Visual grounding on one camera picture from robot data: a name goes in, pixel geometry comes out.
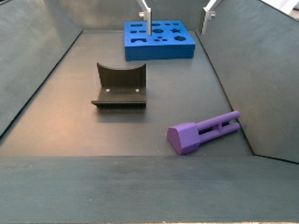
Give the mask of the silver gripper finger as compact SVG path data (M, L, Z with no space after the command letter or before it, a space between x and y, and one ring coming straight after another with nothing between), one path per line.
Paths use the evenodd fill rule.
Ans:
M148 7L145 0L136 0L141 8L138 12L138 17L144 19L146 23L146 35L152 35L152 9Z
M207 5L201 8L201 20L200 20L200 35L204 34L207 29L207 24L211 19L216 16L216 7L221 0L209 0Z

